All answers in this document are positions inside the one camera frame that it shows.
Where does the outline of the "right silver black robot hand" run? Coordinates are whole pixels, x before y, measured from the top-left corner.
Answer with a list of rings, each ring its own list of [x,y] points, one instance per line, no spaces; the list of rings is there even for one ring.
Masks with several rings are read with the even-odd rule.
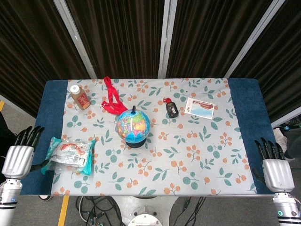
[[[253,168],[253,176],[274,193],[292,191],[295,188],[293,176],[282,147],[277,142],[273,143],[263,137],[261,140],[262,143],[257,140],[254,142],[262,159],[263,175]]]

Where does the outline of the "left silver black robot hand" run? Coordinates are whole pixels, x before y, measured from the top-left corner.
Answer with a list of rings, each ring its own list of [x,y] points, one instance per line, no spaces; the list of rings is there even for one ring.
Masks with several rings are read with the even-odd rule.
[[[41,126],[35,128],[29,126],[16,136],[15,143],[9,148],[1,171],[5,178],[21,180],[30,172],[40,170],[49,163],[46,159],[40,164],[32,164],[35,148],[44,129]]]

